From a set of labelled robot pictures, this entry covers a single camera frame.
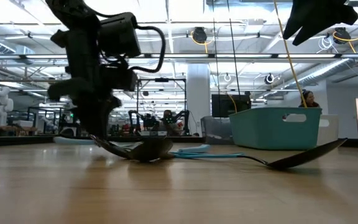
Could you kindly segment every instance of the screen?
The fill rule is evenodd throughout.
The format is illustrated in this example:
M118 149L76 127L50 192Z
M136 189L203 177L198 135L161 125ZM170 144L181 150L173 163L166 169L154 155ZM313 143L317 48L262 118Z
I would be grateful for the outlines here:
M236 102L237 112L251 109L251 99L249 96L233 95L233 100ZM234 103L227 95L213 94L212 99L212 117L214 118L227 118L230 114L236 112Z

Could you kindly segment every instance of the storage bin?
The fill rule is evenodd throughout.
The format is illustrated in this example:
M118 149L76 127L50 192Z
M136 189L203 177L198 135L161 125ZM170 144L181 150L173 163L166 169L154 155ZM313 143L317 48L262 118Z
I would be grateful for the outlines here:
M232 114L234 144L265 150L312 149L317 145L320 115L321 108L255 108Z
M234 144L229 118L206 116L201 119L201 130L206 144Z
M321 115L318 127L317 145L322 146L338 139L339 118L338 115Z

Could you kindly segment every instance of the person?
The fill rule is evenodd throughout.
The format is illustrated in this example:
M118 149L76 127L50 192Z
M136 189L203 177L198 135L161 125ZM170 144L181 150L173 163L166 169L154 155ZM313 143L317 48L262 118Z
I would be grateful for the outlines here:
M305 99L306 101L306 105L309 107L309 108L319 108L320 105L316 102L314 102L314 94L312 91L308 91L308 90L303 90L303 98ZM300 108L304 107L303 106L303 102L301 101L301 105L299 105Z

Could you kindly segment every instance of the blue object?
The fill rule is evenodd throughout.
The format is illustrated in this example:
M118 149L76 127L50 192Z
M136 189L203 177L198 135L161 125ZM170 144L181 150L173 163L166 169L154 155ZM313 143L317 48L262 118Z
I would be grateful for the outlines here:
M303 114L304 121L289 115ZM234 143L266 150L316 147L321 108L255 108L230 115Z
M76 145L84 145L84 146L94 145L93 140L87 140L87 139L70 139L64 137L54 137L53 141L57 144L76 144Z
M200 153L190 153L190 152L171 152L175 158L179 159L230 159L238 158L239 156L244 156L244 153L235 153L235 154L200 154Z
M192 153L206 153L210 150L211 146L209 144L202 144L197 147L187 147L179 149L178 152L192 152Z

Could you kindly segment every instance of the teal plastic bin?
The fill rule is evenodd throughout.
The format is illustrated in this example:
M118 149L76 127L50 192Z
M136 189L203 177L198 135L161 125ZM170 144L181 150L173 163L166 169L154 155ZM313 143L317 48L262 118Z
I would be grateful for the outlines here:
M234 144L265 150L312 149L317 145L320 115L321 108L255 108L232 114Z

